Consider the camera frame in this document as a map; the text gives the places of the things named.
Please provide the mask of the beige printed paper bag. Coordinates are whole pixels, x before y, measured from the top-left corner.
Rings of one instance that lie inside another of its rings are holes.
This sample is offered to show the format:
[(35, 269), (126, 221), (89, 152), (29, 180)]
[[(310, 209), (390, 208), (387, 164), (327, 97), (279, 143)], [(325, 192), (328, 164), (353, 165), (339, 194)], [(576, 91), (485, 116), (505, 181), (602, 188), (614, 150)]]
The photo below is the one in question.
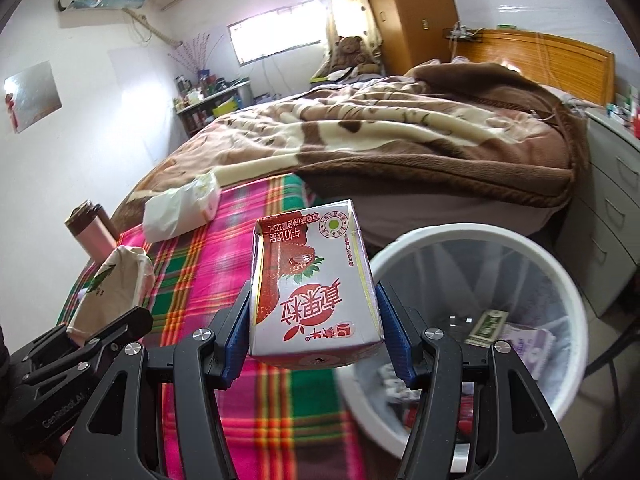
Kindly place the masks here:
[(141, 307), (155, 282), (153, 263), (141, 247), (118, 246), (91, 280), (67, 326), (81, 346), (134, 307)]

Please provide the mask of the purple small carton box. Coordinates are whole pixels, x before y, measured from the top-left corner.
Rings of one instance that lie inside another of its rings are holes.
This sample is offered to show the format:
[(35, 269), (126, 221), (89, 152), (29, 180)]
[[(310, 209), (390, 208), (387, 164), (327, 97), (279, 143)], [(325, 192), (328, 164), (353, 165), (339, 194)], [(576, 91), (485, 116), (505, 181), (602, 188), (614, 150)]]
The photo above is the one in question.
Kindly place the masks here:
[(506, 323), (501, 332), (501, 339), (511, 345), (529, 374), (538, 380), (555, 344), (555, 336), (550, 330)]

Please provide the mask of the red strawberry milk carton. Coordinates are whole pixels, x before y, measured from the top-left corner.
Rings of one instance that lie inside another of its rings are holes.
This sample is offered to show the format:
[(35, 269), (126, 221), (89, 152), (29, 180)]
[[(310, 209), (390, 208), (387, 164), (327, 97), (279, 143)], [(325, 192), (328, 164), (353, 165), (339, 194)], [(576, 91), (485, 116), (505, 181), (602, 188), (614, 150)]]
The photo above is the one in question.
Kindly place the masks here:
[(288, 368), (340, 367), (384, 342), (351, 200), (259, 219), (250, 276), (248, 353)]

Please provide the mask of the white long medicine box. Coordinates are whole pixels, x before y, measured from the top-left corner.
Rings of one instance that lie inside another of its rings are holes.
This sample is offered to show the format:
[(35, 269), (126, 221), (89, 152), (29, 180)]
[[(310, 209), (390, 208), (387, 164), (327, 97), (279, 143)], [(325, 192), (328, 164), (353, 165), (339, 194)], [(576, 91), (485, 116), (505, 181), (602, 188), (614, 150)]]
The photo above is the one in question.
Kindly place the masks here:
[(486, 310), (465, 338), (465, 343), (478, 348), (489, 348), (501, 335), (509, 313), (506, 311)]

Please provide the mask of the white round trash bin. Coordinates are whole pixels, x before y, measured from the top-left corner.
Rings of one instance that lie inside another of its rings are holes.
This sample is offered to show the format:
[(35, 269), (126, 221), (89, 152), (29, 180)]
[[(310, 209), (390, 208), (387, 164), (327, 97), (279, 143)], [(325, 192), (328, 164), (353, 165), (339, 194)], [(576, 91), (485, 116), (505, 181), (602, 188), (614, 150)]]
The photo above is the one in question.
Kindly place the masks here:
[[(588, 330), (582, 298), (550, 252), (510, 230), (453, 223), (401, 235), (371, 271), (427, 327), (474, 347), (508, 342), (562, 422), (584, 376)], [(420, 390), (396, 377), (386, 348), (339, 368), (336, 379), (363, 433), (401, 458)]]

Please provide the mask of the pink plaid bed cloth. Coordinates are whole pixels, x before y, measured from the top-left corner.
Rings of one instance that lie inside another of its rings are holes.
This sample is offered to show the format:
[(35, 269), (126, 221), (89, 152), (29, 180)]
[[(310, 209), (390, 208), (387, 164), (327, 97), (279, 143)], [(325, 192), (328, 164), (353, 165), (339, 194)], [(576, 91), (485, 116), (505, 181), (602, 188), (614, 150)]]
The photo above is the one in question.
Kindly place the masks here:
[(152, 244), (148, 336), (122, 350), (70, 434), (59, 479), (361, 479), (332, 370), (247, 354), (259, 218), (305, 207), (292, 174), (230, 188), (212, 223)]

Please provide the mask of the pink brown travel mug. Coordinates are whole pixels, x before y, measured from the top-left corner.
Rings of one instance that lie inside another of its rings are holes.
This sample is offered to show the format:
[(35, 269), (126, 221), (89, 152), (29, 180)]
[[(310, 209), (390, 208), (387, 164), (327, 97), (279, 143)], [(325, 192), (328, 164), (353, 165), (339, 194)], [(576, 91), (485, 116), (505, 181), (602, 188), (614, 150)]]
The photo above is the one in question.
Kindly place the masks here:
[(100, 204), (85, 200), (65, 220), (73, 235), (93, 262), (102, 264), (117, 246), (119, 232)]

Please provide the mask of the grey drawer nightstand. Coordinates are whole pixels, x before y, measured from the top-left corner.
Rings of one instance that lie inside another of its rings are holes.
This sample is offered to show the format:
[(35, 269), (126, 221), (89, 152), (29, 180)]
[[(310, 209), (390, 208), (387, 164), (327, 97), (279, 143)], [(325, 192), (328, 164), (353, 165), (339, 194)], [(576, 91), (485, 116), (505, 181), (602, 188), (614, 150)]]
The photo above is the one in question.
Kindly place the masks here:
[(554, 250), (597, 316), (639, 271), (639, 140), (590, 108), (589, 165)]

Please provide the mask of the brown beige fleece blanket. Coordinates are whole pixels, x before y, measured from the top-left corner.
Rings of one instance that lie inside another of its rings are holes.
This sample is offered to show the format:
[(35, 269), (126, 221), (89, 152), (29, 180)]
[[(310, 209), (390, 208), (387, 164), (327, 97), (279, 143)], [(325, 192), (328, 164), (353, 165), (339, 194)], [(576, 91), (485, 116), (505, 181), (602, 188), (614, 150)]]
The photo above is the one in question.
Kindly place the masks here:
[(495, 63), (424, 63), (215, 119), (113, 221), (135, 226), (151, 197), (209, 171), (224, 188), (291, 173), (324, 198), (442, 194), (549, 210), (588, 166), (585, 122), (540, 84)]

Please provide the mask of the purple branch decoration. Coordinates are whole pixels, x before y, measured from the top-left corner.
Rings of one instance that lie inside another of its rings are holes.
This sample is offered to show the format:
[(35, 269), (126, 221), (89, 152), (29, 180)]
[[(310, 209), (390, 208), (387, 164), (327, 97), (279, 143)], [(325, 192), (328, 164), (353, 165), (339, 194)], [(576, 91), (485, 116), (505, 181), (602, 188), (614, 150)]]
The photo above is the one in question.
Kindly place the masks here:
[(168, 58), (177, 63), (183, 70), (195, 79), (201, 78), (201, 73), (209, 70), (209, 61), (213, 53), (226, 38), (225, 34), (218, 36), (213, 43), (210, 43), (212, 35), (198, 34), (195, 38), (179, 41), (168, 53)]

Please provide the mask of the brown teddy bear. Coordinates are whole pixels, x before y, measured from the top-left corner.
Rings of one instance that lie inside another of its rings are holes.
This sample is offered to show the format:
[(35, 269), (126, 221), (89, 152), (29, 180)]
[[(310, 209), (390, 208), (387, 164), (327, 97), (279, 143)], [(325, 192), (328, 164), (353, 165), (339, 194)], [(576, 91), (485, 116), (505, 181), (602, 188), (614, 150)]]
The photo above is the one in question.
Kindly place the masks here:
[(380, 74), (381, 69), (360, 36), (343, 37), (334, 48), (329, 73), (356, 68), (360, 74)]

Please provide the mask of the red jar on nightstand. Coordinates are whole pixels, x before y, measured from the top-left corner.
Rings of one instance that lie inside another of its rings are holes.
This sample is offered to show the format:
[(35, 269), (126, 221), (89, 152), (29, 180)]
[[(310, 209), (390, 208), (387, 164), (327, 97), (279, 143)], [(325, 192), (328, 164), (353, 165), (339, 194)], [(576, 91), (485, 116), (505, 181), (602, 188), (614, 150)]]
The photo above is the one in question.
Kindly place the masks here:
[(632, 132), (634, 133), (634, 137), (640, 140), (640, 110), (636, 110), (634, 112), (634, 117), (632, 118)]

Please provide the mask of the wooden headboard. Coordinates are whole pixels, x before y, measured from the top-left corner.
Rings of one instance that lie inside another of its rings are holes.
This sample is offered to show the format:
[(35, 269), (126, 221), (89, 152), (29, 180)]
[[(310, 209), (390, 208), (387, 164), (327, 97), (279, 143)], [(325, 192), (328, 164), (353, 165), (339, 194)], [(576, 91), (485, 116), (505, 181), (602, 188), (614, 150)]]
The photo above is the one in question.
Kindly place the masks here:
[(516, 29), (483, 29), (454, 44), (471, 62), (497, 63), (599, 105), (614, 100), (615, 56), (576, 39)]

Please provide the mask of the wooden wardrobe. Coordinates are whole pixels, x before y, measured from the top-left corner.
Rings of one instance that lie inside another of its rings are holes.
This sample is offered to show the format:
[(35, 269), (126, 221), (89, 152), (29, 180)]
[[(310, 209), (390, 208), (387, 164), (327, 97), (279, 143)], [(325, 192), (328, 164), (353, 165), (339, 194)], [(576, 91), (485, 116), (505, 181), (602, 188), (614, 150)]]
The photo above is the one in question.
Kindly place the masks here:
[(423, 62), (450, 60), (445, 36), (459, 21), (454, 0), (369, 0), (382, 37), (386, 72), (402, 75)]

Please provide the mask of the silver wall mirror panel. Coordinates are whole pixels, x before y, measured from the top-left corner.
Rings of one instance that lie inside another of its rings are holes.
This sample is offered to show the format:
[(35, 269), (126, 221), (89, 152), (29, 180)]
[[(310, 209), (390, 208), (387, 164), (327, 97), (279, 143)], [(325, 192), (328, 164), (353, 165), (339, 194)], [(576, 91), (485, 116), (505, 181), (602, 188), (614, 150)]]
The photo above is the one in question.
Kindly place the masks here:
[(4, 96), (14, 95), (18, 131), (21, 133), (62, 107), (58, 88), (48, 61), (38, 63), (9, 76), (3, 85)]

